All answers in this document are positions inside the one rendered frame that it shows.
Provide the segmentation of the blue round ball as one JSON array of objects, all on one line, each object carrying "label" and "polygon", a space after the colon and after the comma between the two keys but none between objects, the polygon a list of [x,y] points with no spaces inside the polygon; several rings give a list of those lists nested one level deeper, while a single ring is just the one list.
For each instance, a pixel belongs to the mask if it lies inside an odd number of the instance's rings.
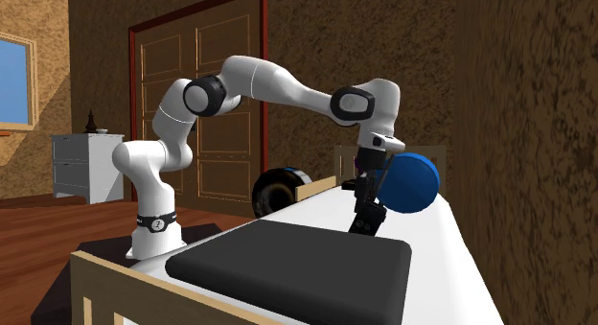
[{"label": "blue round ball", "polygon": [[412,152],[392,155],[388,172],[377,191],[377,199],[398,213],[417,213],[426,209],[440,189],[440,176],[426,157]]}]

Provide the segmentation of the black round object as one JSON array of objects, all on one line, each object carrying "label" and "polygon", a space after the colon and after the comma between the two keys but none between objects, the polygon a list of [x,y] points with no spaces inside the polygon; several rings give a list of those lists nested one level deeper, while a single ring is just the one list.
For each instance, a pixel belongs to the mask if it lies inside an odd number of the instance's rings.
[{"label": "black round object", "polygon": [[276,168],[261,174],[252,189],[252,208],[257,219],[282,210],[296,202],[295,189],[312,183],[303,171]]}]

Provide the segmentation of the dark grey cushion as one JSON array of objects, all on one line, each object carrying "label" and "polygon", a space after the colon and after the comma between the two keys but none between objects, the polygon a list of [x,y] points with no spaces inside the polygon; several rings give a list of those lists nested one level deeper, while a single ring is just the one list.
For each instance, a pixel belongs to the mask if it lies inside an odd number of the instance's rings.
[{"label": "dark grey cushion", "polygon": [[404,241],[257,220],[173,255],[174,279],[310,325],[402,325]]}]

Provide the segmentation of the wooden bed with white mattress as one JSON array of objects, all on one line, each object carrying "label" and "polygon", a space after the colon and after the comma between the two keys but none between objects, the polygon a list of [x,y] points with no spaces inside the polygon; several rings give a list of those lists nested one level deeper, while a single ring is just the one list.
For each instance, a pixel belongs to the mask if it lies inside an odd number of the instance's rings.
[{"label": "wooden bed with white mattress", "polygon": [[[429,159],[439,175],[443,170],[441,152],[430,148],[406,152]],[[311,187],[311,197],[259,220],[351,233],[353,193],[322,180]],[[173,255],[251,222],[132,267],[74,252],[70,325],[310,325],[174,279],[165,270]],[[373,237],[404,241],[411,248],[402,325],[503,325],[450,206],[439,192],[420,212],[388,209]]]}]

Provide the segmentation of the white chest of drawers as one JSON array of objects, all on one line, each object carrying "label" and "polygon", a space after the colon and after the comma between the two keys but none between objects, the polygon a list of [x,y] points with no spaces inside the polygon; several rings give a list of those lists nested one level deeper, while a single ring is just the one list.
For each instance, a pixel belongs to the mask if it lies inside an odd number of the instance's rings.
[{"label": "white chest of drawers", "polygon": [[123,199],[123,175],[112,162],[123,137],[97,128],[92,110],[84,133],[52,135],[54,197],[84,197],[87,204]]}]

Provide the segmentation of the brown double door red frame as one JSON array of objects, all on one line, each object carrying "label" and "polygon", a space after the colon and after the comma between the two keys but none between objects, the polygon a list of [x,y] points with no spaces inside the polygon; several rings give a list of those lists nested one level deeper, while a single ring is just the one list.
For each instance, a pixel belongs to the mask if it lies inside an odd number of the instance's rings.
[{"label": "brown double door red frame", "polygon": [[[154,140],[151,121],[178,78],[219,73],[230,56],[266,58],[267,0],[205,0],[129,30],[130,121],[134,140]],[[267,168],[267,105],[242,98],[231,112],[200,118],[188,137],[192,164],[162,178],[175,204],[253,217],[251,191]]]}]

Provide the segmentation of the window with wooden frame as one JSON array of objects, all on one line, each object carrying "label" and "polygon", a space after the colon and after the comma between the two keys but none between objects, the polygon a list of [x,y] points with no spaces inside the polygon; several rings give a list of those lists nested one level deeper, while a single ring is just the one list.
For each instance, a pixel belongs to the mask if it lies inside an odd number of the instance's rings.
[{"label": "window with wooden frame", "polygon": [[0,32],[0,130],[34,130],[39,120],[37,49]]}]

